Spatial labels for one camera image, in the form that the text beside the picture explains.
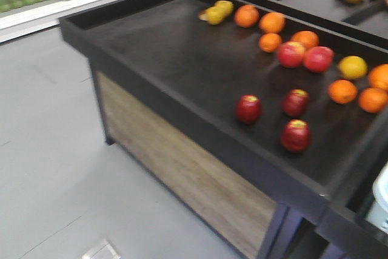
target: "store shelf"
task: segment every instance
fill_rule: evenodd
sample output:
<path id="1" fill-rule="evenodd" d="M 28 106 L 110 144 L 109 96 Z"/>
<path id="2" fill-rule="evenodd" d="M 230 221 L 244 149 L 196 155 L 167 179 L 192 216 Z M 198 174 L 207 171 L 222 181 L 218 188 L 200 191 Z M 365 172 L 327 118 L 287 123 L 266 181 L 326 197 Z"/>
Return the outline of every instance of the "store shelf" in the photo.
<path id="1" fill-rule="evenodd" d="M 50 0 L 2 13 L 0 43 L 58 24 L 58 17 L 115 0 Z"/>

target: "yellow lemon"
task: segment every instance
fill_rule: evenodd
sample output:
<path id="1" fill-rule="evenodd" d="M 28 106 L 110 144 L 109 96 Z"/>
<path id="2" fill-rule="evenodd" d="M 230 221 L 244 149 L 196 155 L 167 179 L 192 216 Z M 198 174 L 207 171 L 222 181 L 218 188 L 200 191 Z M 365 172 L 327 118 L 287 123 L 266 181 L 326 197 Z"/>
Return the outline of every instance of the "yellow lemon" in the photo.
<path id="1" fill-rule="evenodd" d="M 368 65 L 359 56 L 348 56 L 338 63 L 342 77 L 348 80 L 355 80 L 364 77 L 368 72 Z"/>
<path id="2" fill-rule="evenodd" d="M 231 15 L 234 9 L 233 2 L 228 0 L 219 0 L 214 4 L 214 6 L 221 7 L 224 10 L 225 17 Z"/>

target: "yellow fruit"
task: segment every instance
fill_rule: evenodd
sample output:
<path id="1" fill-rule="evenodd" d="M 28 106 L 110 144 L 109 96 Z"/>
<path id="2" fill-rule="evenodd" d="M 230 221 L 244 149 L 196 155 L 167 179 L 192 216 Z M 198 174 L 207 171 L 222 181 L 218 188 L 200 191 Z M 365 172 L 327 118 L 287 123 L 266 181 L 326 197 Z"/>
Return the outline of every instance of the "yellow fruit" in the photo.
<path id="1" fill-rule="evenodd" d="M 228 0 L 219 0 L 214 4 L 215 7 L 220 7 L 224 10 L 225 17 L 232 14 L 234 5 L 232 1 Z"/>
<path id="2" fill-rule="evenodd" d="M 367 74 L 368 65 L 359 56 L 348 56 L 338 63 L 338 69 L 344 79 L 354 80 Z"/>
<path id="3" fill-rule="evenodd" d="M 220 24 L 224 20 L 224 10 L 215 6 L 208 8 L 206 10 L 206 19 L 209 24 Z"/>

